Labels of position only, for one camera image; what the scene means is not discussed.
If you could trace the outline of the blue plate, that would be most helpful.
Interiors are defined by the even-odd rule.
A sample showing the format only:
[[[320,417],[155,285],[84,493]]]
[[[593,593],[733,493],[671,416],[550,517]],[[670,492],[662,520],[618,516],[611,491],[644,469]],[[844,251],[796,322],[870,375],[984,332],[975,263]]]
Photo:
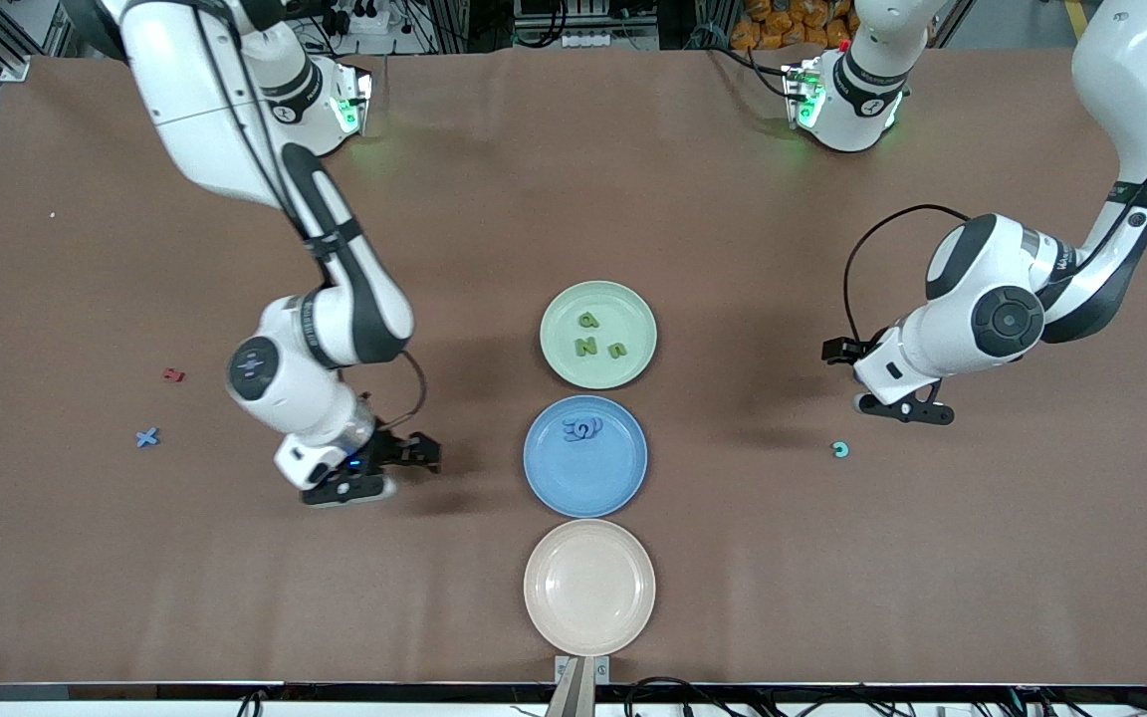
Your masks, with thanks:
[[[565,441],[565,419],[599,416],[602,429],[587,441]],[[525,435],[526,482],[546,507],[570,519],[601,519],[619,511],[643,486],[649,444],[640,422],[604,396],[565,396],[548,405]]]

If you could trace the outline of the beige plate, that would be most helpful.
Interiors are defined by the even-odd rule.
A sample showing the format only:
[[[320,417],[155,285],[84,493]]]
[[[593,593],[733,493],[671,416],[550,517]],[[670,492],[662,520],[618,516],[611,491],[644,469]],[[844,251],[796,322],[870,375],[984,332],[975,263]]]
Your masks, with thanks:
[[[528,616],[565,656],[611,656],[649,625],[654,564],[623,527],[604,519],[567,521],[536,544],[525,567]]]

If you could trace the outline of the light green plate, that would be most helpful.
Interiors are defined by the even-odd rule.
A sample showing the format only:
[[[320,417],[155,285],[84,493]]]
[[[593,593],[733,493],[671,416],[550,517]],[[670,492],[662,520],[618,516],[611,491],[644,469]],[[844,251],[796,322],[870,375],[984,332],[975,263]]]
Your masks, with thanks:
[[[577,324],[583,312],[596,315],[596,330]],[[574,340],[596,340],[599,353],[578,356]],[[625,344],[629,356],[612,359],[611,344]],[[586,281],[559,293],[539,324],[543,358],[557,377],[591,390],[629,385],[642,376],[657,350],[657,324],[651,307],[627,286],[611,281]]]

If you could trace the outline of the brown table cover sheet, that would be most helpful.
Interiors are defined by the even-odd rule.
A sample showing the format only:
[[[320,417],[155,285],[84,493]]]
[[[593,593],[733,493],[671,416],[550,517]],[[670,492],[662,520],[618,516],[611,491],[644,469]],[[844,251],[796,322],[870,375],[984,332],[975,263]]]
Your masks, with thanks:
[[[522,584],[561,517],[522,446],[571,395],[539,318],[586,280],[660,326],[611,393],[650,455],[612,519],[657,576],[615,679],[1147,681],[1147,254],[1092,340],[944,382],[947,427],[861,416],[820,361],[879,219],[1078,242],[1116,176],[1069,50],[934,50],[910,85],[845,155],[705,53],[391,60],[327,165],[413,304],[443,471],[317,509],[226,391],[318,283],[299,237],[188,182],[127,68],[36,61],[0,89],[0,681],[547,679]]]

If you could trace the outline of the orange packets pile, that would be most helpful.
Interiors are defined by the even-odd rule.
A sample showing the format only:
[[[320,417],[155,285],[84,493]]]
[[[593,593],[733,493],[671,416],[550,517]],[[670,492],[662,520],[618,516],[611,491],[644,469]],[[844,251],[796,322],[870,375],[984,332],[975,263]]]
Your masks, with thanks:
[[[855,0],[742,0],[728,42],[733,50],[846,49],[860,24]]]

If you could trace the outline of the black table edge rail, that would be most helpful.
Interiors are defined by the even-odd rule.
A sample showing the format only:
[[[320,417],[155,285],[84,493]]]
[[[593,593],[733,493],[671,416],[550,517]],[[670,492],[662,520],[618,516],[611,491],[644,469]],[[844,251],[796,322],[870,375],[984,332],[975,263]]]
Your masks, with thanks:
[[[396,703],[522,703],[545,702],[555,693],[547,681],[0,681],[0,702],[46,700],[241,700],[258,694],[275,702],[396,702]],[[596,699],[634,704],[651,697],[681,697],[682,702],[780,703],[855,702],[892,706],[910,702],[991,703],[1015,707],[1041,703],[1125,706],[1147,708],[1147,684],[1020,685],[1002,681],[679,681],[646,679],[614,681],[596,688]]]

